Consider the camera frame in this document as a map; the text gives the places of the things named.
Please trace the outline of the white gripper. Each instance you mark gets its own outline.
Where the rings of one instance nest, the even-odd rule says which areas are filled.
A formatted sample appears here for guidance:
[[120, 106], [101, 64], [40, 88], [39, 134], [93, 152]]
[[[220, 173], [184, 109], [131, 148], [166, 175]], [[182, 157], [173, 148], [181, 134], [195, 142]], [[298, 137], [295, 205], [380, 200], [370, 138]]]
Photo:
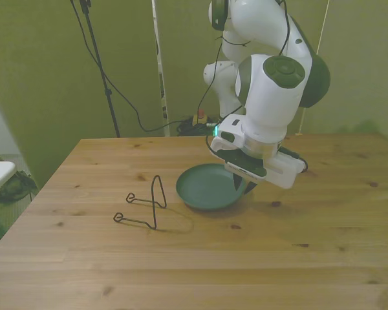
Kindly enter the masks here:
[[[272, 158], [263, 161], [263, 168], [266, 170], [265, 177], [252, 178], [252, 175], [257, 176], [257, 173], [250, 174], [245, 177], [248, 182], [245, 188], [245, 194], [251, 192], [257, 184], [262, 181], [274, 184], [283, 189], [290, 189], [296, 179], [296, 176], [306, 171], [306, 161], [295, 152], [278, 151]], [[237, 174], [233, 174], [233, 184], [237, 191], [242, 183], [243, 178]]]

